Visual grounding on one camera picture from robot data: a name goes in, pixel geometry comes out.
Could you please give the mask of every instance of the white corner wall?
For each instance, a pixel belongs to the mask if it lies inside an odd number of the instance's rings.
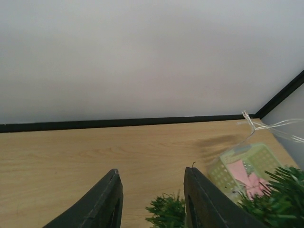
[[[292,118],[304,118],[304,85],[300,86],[262,121],[266,124],[274,124],[282,120]],[[277,128],[278,130],[304,138],[304,123],[289,124]],[[304,169],[304,143],[295,143],[277,137],[299,167]]]
[[[303,8],[0,1],[0,124],[254,114],[303,70]]]

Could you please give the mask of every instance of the green plastic basket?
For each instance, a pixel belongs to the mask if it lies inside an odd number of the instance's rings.
[[[270,177],[265,171],[273,173],[277,167],[282,166],[271,150],[263,143],[251,144],[240,149],[224,152],[208,170],[208,174],[210,180],[226,195],[235,189],[243,189],[243,186],[239,185],[227,168],[227,164],[238,160],[251,165],[256,175],[266,181],[269,181]],[[237,194],[230,199],[236,203],[241,198]]]

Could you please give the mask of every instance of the black baseboard trim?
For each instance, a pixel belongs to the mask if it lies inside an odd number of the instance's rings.
[[[145,119],[121,119],[121,120],[91,120],[91,121],[68,121],[68,122],[48,122],[48,123],[16,123],[0,124],[0,133],[12,132],[34,132],[34,131],[53,131],[71,130],[86,128],[104,127],[127,127],[158,124],[184,124],[195,122],[225,121],[244,119],[243,115],[212,115],[212,116],[193,116],[193,117],[167,117],[167,118],[145,118]]]
[[[267,102],[256,114],[256,118],[262,119],[284,101],[290,94],[304,83],[304,71],[295,77],[288,85],[278,92],[270,101]]]

